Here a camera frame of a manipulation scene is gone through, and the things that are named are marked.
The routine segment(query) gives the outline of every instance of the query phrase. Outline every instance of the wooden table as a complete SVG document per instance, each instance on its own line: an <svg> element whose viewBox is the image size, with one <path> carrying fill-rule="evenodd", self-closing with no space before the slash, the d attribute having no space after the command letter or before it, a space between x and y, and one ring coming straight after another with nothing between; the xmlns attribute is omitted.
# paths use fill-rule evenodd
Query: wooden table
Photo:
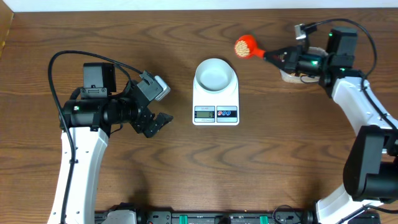
<svg viewBox="0 0 398 224"><path fill-rule="evenodd" d="M0 61L0 220L47 222L61 158L61 130L47 66L61 50L85 50L160 75L171 93L150 109L174 116L154 138L128 125L111 136L99 175L97 210L119 202L174 210L303 208L342 183L354 132L317 85L283 82L276 68L238 59L234 41L253 33L268 50L296 44L294 25L343 17L369 29L379 62L373 91L398 117L398 9L296 9L18 13ZM331 24L312 45L325 47ZM355 65L373 61L360 34ZM192 81L201 61L226 59L239 77L237 127L192 124ZM82 66L98 62L61 56L53 79L60 101L83 84ZM126 79L117 74L119 90ZM382 214L384 223L397 216Z"/></svg>

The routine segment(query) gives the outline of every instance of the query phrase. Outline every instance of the green connector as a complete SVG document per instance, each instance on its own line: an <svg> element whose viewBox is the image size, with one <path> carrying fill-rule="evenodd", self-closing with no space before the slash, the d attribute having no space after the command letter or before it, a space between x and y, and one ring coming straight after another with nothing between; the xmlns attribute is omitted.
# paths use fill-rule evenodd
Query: green connector
<svg viewBox="0 0 398 224"><path fill-rule="evenodd" d="M180 215L180 224L188 224L188 215Z"/></svg>
<svg viewBox="0 0 398 224"><path fill-rule="evenodd" d="M260 216L260 224L268 224L268 217L265 215Z"/></svg>

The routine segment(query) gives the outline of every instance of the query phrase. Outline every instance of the digital kitchen scale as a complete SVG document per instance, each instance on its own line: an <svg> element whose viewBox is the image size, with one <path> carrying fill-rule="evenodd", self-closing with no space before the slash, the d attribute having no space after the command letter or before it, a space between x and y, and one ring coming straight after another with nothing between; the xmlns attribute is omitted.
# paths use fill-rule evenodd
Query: digital kitchen scale
<svg viewBox="0 0 398 224"><path fill-rule="evenodd" d="M202 62L193 79L192 123L238 125L239 88L235 71L223 60Z"/></svg>

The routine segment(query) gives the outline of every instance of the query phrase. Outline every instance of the white wall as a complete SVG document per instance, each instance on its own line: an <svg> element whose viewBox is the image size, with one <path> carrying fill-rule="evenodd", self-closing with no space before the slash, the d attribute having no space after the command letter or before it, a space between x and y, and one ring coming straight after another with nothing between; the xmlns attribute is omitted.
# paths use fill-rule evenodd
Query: white wall
<svg viewBox="0 0 398 224"><path fill-rule="evenodd" d="M398 0L3 0L14 12L398 7Z"/></svg>

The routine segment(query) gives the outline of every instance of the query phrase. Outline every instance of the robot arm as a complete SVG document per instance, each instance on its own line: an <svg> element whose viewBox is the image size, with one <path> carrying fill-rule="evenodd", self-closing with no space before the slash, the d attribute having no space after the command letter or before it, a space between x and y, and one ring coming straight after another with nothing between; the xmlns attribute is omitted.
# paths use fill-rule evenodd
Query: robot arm
<svg viewBox="0 0 398 224"><path fill-rule="evenodd" d="M381 119L377 111L361 91L361 80L362 78L359 77L337 79L331 97L344 111L344 114L354 129L355 135L358 135L362 126L376 125L382 129L391 129L391 126ZM364 85L367 87L367 92L377 107L386 114L389 121L394 123L395 126L398 126L398 121L391 117L373 94L367 80L365 80Z"/></svg>
<svg viewBox="0 0 398 224"><path fill-rule="evenodd" d="M365 86L367 87L368 94L372 98L373 102L377 104L380 110L387 114L389 121L397 126L398 121L393 119L391 115L380 104L380 102L372 93L368 81L365 81ZM363 92L361 91L361 78L346 77L338 79L334 85L331 97L337 104L340 105L341 109L344 111L345 115L350 121L357 136L358 134L359 137L366 135L365 129L361 129L363 126L367 128L370 125L373 125L377 126L380 129L391 129L391 127L379 117L376 110L372 107L368 99L366 99ZM398 182L393 180L389 181L392 185L391 188L389 188L387 185L383 185L381 186L383 192L378 192L376 195L366 195L362 193L364 191L366 181L368 181L368 183L370 183L371 181L366 180L366 175L383 175L380 174L381 154L383 150L383 147L380 146L383 146L383 144L384 136L382 136L378 148L353 148L353 152L361 151L362 153L365 153L364 155L366 156L361 158L357 153L352 155L350 154L350 157L345 167L345 183L338 187L332 194L327 196L327 198L321 199L316 203L316 217L313 218L314 220L322 224L346 223L350 219L354 218L356 215L363 213L365 211L364 207L367 205L372 205L375 207L383 205L383 200L380 200L380 198L383 197L383 194L384 196L387 196L389 198L397 197L397 195L394 194L393 191L395 191L398 187ZM356 163L359 161L366 162L365 164L362 164L362 166L366 167L357 168L358 165ZM372 166L372 164L374 166L374 169L370 170L370 172L366 172L366 169L368 169L369 166ZM358 178L361 181L353 182L352 179L355 178ZM360 197L365 199L360 198L359 200L353 200L353 197L346 191L346 188L356 189L359 188L358 186L361 186Z"/></svg>
<svg viewBox="0 0 398 224"><path fill-rule="evenodd" d="M137 133L151 138L173 119L164 113L155 118L147 107L152 100L160 101L170 91L159 76L153 77L144 71L140 74L141 82L129 78L124 91L112 95L111 92L116 91L114 64L86 63L83 71L84 85L77 92L81 99L77 100L75 91L62 111L67 127L61 123L62 161L49 224L94 224L98 174L112 124L130 123ZM75 146L74 166L70 165L73 149L66 128ZM117 222L112 223L128 223L124 222L125 218L128 221L134 215L134 212L123 213Z"/></svg>
<svg viewBox="0 0 398 224"><path fill-rule="evenodd" d="M364 30L353 21L335 20L352 23ZM347 223L366 211L367 206L378 207L398 198L398 160L381 161L383 152L394 157L398 155L398 121L374 96L366 75L352 69L358 38L356 30L333 28L329 34L327 56L308 53L307 35L316 31L314 24L297 25L295 31L296 39L303 41L302 45L266 52L264 60L286 73L320 77L318 84L340 105L357 135L344 168L343 184L327 198L319 200L315 209L304 215L303 222Z"/></svg>

